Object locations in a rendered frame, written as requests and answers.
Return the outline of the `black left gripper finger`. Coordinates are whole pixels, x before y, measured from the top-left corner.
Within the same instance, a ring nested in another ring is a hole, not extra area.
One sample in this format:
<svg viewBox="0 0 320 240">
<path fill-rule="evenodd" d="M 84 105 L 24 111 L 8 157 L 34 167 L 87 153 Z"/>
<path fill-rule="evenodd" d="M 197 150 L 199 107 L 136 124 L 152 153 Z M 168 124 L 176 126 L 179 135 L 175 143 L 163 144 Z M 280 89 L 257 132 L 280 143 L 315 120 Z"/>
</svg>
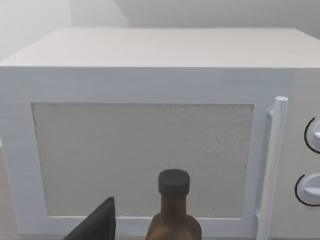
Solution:
<svg viewBox="0 0 320 240">
<path fill-rule="evenodd" d="M 62 240 L 115 240 L 115 198 L 108 197 Z"/>
</svg>

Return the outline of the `brown bottle with black cap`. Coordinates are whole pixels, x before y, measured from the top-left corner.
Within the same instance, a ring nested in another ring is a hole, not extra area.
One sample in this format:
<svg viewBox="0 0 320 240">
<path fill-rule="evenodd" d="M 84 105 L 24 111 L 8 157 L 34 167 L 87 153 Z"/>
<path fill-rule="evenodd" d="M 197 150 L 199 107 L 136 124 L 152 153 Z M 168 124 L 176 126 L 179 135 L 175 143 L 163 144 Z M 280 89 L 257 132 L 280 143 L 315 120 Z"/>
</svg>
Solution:
<svg viewBox="0 0 320 240">
<path fill-rule="evenodd" d="M 190 175 L 177 168 L 158 175 L 160 212 L 149 225 L 145 240 L 202 240 L 199 222 L 187 214 Z"/>
</svg>

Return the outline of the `pale microwave door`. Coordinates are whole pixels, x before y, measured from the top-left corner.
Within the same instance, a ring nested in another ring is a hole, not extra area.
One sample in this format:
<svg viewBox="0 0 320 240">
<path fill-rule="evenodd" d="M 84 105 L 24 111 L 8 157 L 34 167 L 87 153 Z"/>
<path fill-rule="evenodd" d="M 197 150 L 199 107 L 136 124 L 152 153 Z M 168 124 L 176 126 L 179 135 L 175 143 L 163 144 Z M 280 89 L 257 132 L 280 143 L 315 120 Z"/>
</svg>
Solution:
<svg viewBox="0 0 320 240">
<path fill-rule="evenodd" d="M 294 71 L 0 66 L 0 136 L 17 230 L 65 235 L 108 196 L 143 237 L 157 175 L 190 172 L 205 237 L 252 237 L 266 111 Z"/>
</svg>

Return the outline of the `pale microwave oven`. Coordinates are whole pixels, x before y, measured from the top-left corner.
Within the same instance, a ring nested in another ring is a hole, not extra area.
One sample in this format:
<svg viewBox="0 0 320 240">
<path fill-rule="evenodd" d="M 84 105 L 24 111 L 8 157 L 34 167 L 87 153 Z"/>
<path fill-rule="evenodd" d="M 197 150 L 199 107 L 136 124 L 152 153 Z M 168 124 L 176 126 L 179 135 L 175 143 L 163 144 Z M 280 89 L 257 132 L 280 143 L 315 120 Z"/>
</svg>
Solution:
<svg viewBox="0 0 320 240">
<path fill-rule="evenodd" d="M 320 40 L 296 29 L 66 28 L 0 62 L 0 67 L 277 68 L 293 70 L 270 239 L 319 239 L 320 207 L 295 197 L 301 175 L 320 173 L 320 154 L 304 141 L 307 123 L 320 120 Z M 252 237 L 256 239 L 271 118 L 266 109 Z"/>
</svg>

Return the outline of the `pale microwave knob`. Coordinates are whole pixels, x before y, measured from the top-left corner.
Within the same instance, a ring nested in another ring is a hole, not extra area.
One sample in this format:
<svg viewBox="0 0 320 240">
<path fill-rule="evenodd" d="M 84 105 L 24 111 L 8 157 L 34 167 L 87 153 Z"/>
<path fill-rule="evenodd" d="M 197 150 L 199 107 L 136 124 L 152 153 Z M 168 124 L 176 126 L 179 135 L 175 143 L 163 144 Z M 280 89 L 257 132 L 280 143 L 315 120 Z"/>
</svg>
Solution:
<svg viewBox="0 0 320 240">
<path fill-rule="evenodd" d="M 307 123 L 304 129 L 303 139 L 309 150 L 320 155 L 320 120 L 313 117 Z"/>
<path fill-rule="evenodd" d="M 297 201 L 310 208 L 320 208 L 320 172 L 301 175 L 295 183 Z"/>
</svg>

